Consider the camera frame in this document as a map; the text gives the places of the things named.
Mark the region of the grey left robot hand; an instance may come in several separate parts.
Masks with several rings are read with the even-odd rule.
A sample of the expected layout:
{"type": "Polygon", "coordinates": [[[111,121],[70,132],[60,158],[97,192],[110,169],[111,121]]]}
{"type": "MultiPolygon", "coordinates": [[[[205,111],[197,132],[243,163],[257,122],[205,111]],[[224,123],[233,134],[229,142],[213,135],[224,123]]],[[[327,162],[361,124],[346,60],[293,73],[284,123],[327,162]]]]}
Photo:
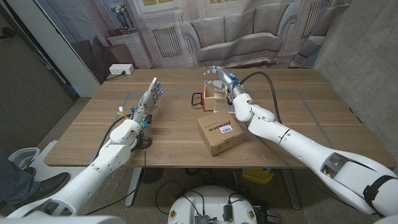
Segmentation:
{"type": "Polygon", "coordinates": [[[144,119],[154,111],[158,99],[162,94],[163,89],[161,87],[161,83],[156,77],[154,77],[149,88],[143,93],[137,102],[137,106],[133,114],[133,120],[137,123],[143,123],[144,119]]]}

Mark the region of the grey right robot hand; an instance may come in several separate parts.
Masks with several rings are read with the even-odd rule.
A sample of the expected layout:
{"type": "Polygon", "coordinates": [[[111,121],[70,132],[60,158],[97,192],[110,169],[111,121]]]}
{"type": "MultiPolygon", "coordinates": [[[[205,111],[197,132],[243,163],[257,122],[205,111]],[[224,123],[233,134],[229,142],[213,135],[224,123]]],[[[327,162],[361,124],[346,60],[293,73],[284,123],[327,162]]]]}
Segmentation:
{"type": "Polygon", "coordinates": [[[225,68],[217,65],[209,66],[209,70],[207,70],[203,75],[217,74],[218,80],[210,80],[207,81],[206,84],[212,85],[217,90],[226,89],[226,93],[228,98],[236,98],[238,95],[244,93],[244,89],[242,85],[239,83],[238,77],[232,73],[227,71],[225,68]]]}

